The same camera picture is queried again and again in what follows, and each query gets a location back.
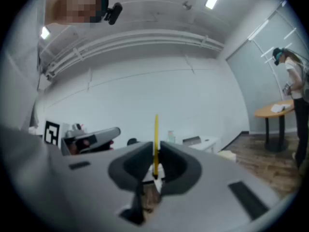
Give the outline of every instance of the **table leg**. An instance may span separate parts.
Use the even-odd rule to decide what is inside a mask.
[[[268,118],[265,118],[265,124],[266,124],[266,139],[265,139],[265,145],[269,143],[269,121]]]
[[[284,146],[284,131],[285,131],[285,122],[284,115],[279,117],[279,141],[278,141],[278,151],[282,151]]]
[[[265,139],[265,148],[272,152],[281,152],[284,151],[287,147],[287,143],[284,140],[284,130],[285,122],[284,116],[279,117],[279,139],[272,138],[269,140],[269,121],[268,118],[265,118],[266,123],[266,139]]]

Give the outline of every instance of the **paper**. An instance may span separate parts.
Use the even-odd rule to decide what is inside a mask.
[[[288,105],[288,104],[282,104],[282,105],[278,105],[278,104],[274,104],[271,108],[271,111],[273,113],[280,113],[282,112],[283,110],[286,110],[290,107],[291,105]]]

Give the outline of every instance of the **vr headset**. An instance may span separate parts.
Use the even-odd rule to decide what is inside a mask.
[[[275,50],[273,52],[273,56],[272,57],[275,60],[274,64],[275,65],[279,65],[279,58],[283,54],[284,48],[283,49],[276,48]]]
[[[108,8],[108,5],[109,0],[102,0],[101,10],[96,12],[96,16],[90,18],[90,23],[100,22],[102,18],[105,17],[105,21],[108,21],[110,25],[114,25],[122,11],[122,5],[117,2],[112,9]]]

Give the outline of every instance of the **yellow rod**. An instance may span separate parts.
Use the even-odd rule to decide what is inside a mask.
[[[158,178],[158,166],[159,166],[159,116],[158,114],[155,115],[155,123],[154,123],[154,177],[155,179]]]

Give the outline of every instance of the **round wooden table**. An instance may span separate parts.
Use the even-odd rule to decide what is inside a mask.
[[[289,108],[283,110],[280,113],[274,113],[271,111],[273,105],[278,104],[286,104],[291,105]],[[266,123],[266,139],[265,139],[265,148],[269,151],[273,152],[280,152],[286,149],[286,143],[284,142],[284,130],[285,130],[285,123],[284,123],[284,116],[294,110],[294,102],[293,100],[288,101],[279,101],[269,106],[265,106],[259,110],[256,110],[254,115],[256,117],[265,118]],[[269,118],[279,118],[279,139],[278,140],[269,140]]]

